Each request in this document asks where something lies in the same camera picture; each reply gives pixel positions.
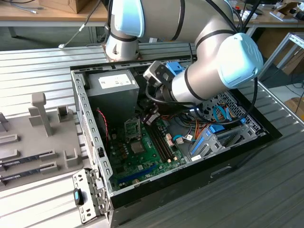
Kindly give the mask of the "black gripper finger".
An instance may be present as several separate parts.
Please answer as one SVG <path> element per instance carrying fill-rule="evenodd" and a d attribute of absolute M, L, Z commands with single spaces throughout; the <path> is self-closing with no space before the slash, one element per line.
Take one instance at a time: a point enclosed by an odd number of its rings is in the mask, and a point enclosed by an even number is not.
<path fill-rule="evenodd" d="M 153 121 L 155 121 L 157 118 L 160 117 L 160 114 L 158 112 L 158 107 L 153 106 L 144 111 L 142 122 L 147 125 L 151 125 Z"/>

